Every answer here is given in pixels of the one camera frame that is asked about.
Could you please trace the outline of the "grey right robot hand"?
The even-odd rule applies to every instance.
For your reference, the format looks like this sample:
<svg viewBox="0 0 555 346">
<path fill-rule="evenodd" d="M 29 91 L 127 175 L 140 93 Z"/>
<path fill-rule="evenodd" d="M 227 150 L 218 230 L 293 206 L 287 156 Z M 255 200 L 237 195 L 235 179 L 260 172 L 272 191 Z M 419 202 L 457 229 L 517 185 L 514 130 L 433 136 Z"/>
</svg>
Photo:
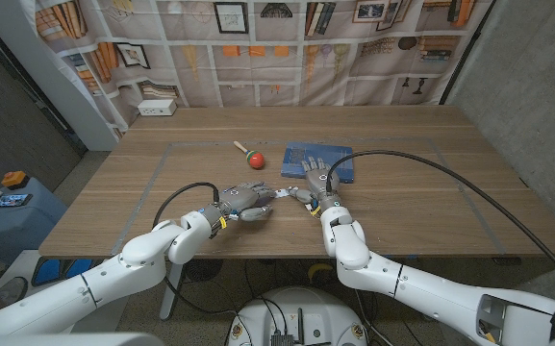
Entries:
<svg viewBox="0 0 555 346">
<path fill-rule="evenodd" d="M 319 203 L 320 211 L 324 212 L 332 207 L 341 205 L 338 195 L 340 185 L 339 176 L 336 172 L 329 174 L 330 166 L 322 158 L 317 160 L 308 157 L 301 162 L 305 171 L 307 188 L 290 188 L 289 196 L 296 198 L 303 204 L 310 204 L 313 200 Z"/>
</svg>

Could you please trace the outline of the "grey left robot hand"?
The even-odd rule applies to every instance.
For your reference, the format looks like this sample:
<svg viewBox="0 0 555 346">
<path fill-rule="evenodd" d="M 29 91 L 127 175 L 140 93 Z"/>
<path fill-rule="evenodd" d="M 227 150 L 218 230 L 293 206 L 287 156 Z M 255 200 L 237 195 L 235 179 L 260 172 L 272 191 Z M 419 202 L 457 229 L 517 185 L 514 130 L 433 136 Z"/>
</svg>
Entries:
<svg viewBox="0 0 555 346">
<path fill-rule="evenodd" d="M 236 215 L 242 221 L 256 221 L 272 210 L 269 201 L 276 192 L 264 182 L 248 182 L 219 192 L 217 208 L 224 216 Z"/>
</svg>

